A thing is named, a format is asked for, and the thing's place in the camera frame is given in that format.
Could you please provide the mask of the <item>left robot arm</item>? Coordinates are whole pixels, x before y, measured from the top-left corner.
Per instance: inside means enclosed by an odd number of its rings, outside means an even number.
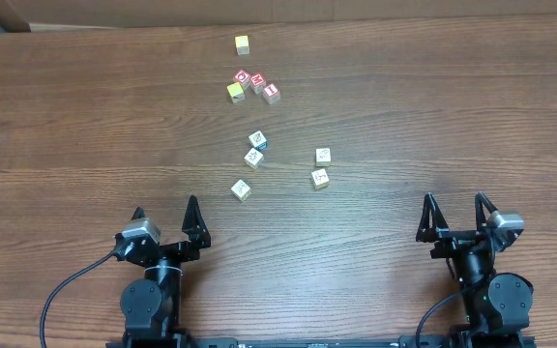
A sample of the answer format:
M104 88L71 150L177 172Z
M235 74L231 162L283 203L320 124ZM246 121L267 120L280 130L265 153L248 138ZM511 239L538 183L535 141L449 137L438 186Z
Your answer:
M131 282L121 295L124 347L196 345L190 332L180 326L182 265L200 258L200 250L211 246L211 235L193 195L189 198L182 232L188 236L186 240L163 245L160 229L138 208L131 222L115 236L116 259L144 271L144 276Z

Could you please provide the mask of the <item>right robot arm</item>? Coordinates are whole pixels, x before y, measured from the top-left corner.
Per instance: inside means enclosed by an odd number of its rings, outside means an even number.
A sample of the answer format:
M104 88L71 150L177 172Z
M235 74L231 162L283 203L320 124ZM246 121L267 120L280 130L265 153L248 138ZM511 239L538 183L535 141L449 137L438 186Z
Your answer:
M484 192L475 195L476 227L453 231L434 196L424 197L416 240L433 244L430 257L446 262L458 291L430 308L415 331L415 345L423 342L426 320L440 307L462 299L467 323L449 329L444 347L526 347L521 331L530 325L534 286L525 277L495 270L496 256L519 238L524 220L503 213Z

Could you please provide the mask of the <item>wooden block star drawing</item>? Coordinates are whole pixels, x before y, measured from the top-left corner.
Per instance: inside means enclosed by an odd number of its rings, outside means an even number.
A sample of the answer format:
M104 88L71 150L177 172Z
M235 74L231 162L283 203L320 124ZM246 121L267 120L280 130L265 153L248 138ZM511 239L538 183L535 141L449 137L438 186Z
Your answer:
M253 169L257 169L264 160L264 155L255 148L251 148L245 155L245 163Z

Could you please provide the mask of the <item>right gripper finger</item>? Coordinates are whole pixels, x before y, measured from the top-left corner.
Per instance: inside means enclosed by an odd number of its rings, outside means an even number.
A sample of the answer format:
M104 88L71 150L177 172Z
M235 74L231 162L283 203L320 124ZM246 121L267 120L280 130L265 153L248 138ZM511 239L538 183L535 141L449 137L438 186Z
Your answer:
M434 243L450 236L450 228L432 193L424 197L422 216L416 234L416 241Z
M497 208L483 191L479 191L475 195L476 228L478 231L482 231L486 226L485 213L489 213L491 215L496 211Z

